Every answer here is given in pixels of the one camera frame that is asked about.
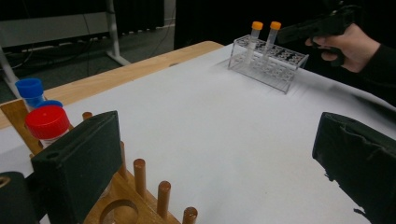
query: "white table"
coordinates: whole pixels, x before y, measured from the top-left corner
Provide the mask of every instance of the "white table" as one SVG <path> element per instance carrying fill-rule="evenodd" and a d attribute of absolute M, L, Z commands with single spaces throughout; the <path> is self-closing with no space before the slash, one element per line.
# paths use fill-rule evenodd
<path fill-rule="evenodd" d="M 288 94 L 227 69 L 232 46 L 169 67 L 65 107 L 117 110 L 127 167 L 142 158 L 148 190 L 172 184 L 170 212 L 198 210 L 197 224 L 370 223 L 312 159 L 322 112 L 356 119 L 396 139 L 394 107 L 301 69 Z M 0 172 L 31 168 L 12 127 L 0 130 Z"/>

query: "gray floor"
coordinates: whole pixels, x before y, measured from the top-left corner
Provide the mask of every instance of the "gray floor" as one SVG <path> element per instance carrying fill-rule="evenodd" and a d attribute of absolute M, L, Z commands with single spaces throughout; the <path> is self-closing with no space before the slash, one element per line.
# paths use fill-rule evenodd
<path fill-rule="evenodd" d="M 120 55 L 130 63 L 136 63 L 172 51 L 174 33 L 175 26 L 171 25 L 154 31 L 123 35 L 119 39 Z M 25 66 L 14 68 L 14 73 L 19 79 L 40 78 L 44 90 L 47 90 L 120 67 L 106 55 L 106 50 L 111 48 L 110 39 L 95 40 L 89 48 L 87 44 L 88 41 L 80 41 L 56 48 L 34 50 Z M 21 56 L 14 53 L 8 54 L 7 58 L 11 66 L 18 66 L 22 62 Z M 0 78 L 0 104 L 14 99 L 16 97 Z"/>

